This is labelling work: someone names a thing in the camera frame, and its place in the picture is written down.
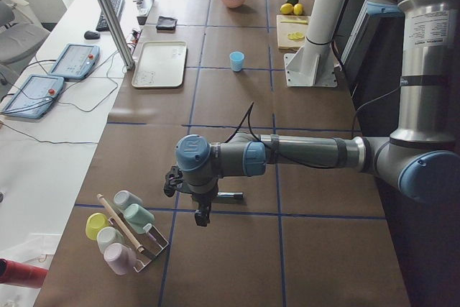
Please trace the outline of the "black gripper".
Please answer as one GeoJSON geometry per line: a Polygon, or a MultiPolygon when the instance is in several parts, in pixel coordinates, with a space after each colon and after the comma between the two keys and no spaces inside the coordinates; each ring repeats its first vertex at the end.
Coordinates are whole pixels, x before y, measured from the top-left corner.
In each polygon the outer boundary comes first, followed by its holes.
{"type": "Polygon", "coordinates": [[[165,184],[163,193],[167,197],[173,197],[175,192],[189,195],[197,204],[195,210],[195,222],[198,226],[209,224],[209,213],[211,212],[212,200],[217,196],[219,191],[217,182],[211,182],[210,187],[205,187],[203,193],[193,191],[186,183],[183,172],[178,166],[172,166],[165,175],[165,184]]]}

